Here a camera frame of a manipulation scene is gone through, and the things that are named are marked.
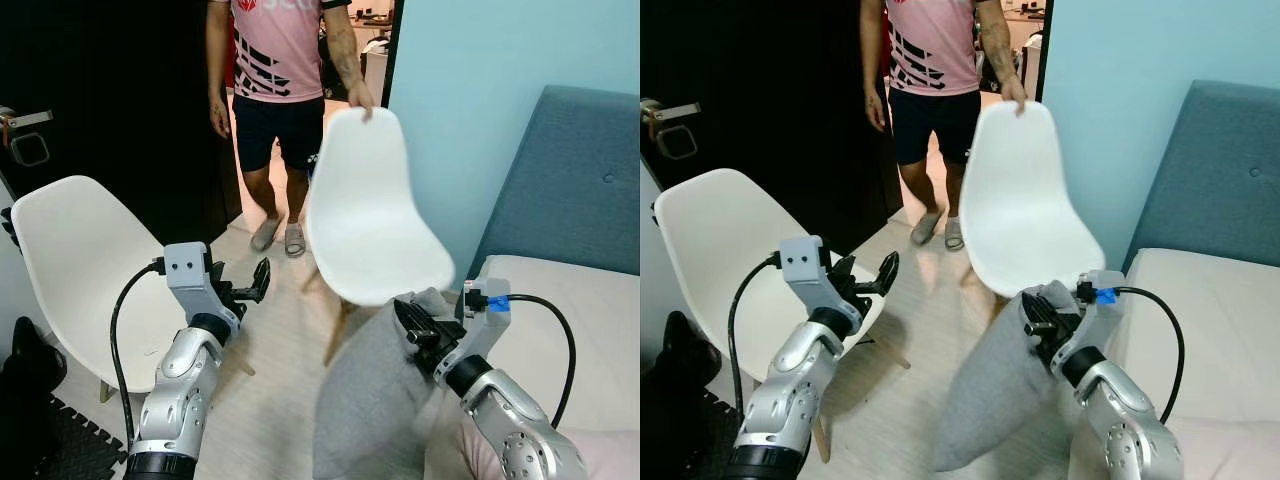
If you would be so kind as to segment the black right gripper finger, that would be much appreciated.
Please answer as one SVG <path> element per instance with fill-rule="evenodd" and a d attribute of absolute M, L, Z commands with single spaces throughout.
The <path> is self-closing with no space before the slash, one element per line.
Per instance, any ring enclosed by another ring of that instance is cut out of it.
<path fill-rule="evenodd" d="M 1061 328 L 1056 307 L 1044 297 L 1027 291 L 1020 293 L 1020 301 L 1027 315 L 1024 332 L 1029 337 L 1056 339 Z"/>
<path fill-rule="evenodd" d="M 434 348 L 440 334 L 434 317 L 419 303 L 393 300 L 397 320 L 404 329 L 406 340 L 420 348 Z"/>

